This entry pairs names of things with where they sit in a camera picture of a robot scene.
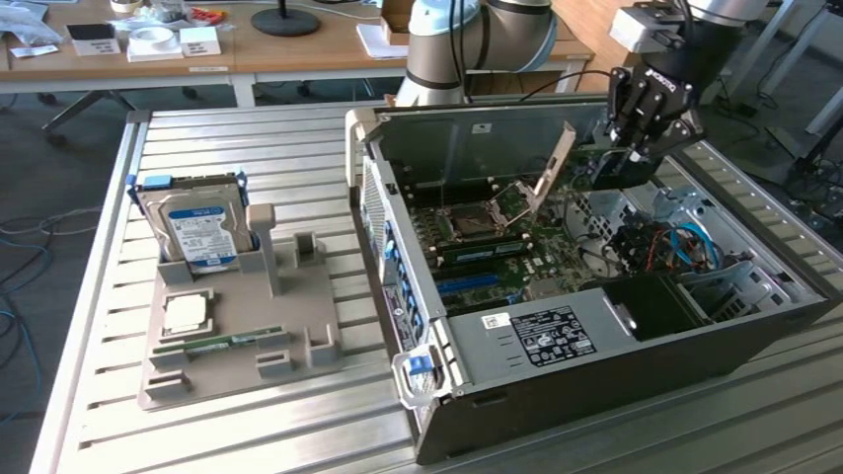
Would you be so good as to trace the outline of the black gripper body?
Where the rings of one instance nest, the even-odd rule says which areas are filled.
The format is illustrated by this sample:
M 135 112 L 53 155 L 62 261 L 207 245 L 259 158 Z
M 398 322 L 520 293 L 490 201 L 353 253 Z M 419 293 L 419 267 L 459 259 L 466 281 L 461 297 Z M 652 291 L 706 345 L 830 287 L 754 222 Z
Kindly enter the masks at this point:
M 678 118 L 700 102 L 733 53 L 733 28 L 705 21 L 681 26 L 684 44 L 646 53 L 634 68 L 633 89 L 645 113 Z

